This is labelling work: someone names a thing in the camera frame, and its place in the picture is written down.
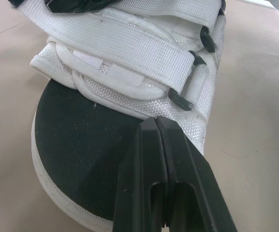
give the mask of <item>white fabric upper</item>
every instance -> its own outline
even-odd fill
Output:
[[[19,10],[50,35],[33,68],[119,112],[175,120],[203,153],[224,42],[220,7],[221,0],[122,0],[94,13],[53,14],[43,0],[26,0]],[[203,47],[202,26],[215,53]],[[206,65],[195,67],[188,50]],[[193,109],[174,104],[170,88]]]

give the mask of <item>padded fabric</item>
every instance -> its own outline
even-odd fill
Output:
[[[37,149],[63,193],[113,220],[118,165],[141,122],[51,80],[35,116]]]

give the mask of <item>black clamp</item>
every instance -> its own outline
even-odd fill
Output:
[[[115,204],[113,232],[237,232],[208,162],[164,117],[140,124]]]
[[[206,64],[202,57],[200,57],[196,52],[189,51],[194,56],[193,65],[197,67],[200,64]],[[168,92],[168,98],[175,103],[179,108],[183,109],[184,111],[191,111],[193,108],[193,104],[181,96],[176,90],[170,89]]]

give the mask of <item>velcro strap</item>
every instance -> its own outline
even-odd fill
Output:
[[[140,15],[171,15],[213,29],[221,0],[123,0],[111,5]]]
[[[43,0],[19,10],[67,47],[125,66],[181,92],[194,57],[145,30],[97,14],[53,14]]]

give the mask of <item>black plastic tab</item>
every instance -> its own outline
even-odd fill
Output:
[[[19,7],[25,0],[8,0],[15,8]]]
[[[194,51],[189,51],[189,52],[194,56],[194,62],[193,62],[194,66],[197,67],[200,64],[207,65],[206,62],[203,60],[203,58],[198,55],[198,53],[196,53]]]
[[[113,232],[237,232],[214,174],[177,122],[142,122],[119,169]]]
[[[117,0],[44,0],[52,13],[80,13],[102,9]]]
[[[193,104],[191,102],[187,101],[176,90],[172,88],[169,89],[168,98],[184,111],[190,111],[193,108]]]
[[[219,10],[218,15],[225,15],[225,8],[226,8],[226,2],[225,0],[221,0],[221,8]]]
[[[200,38],[201,38],[204,48],[209,53],[214,53],[216,51],[216,45],[215,45],[214,41],[212,40],[211,36],[209,35],[209,30],[207,27],[202,26]]]

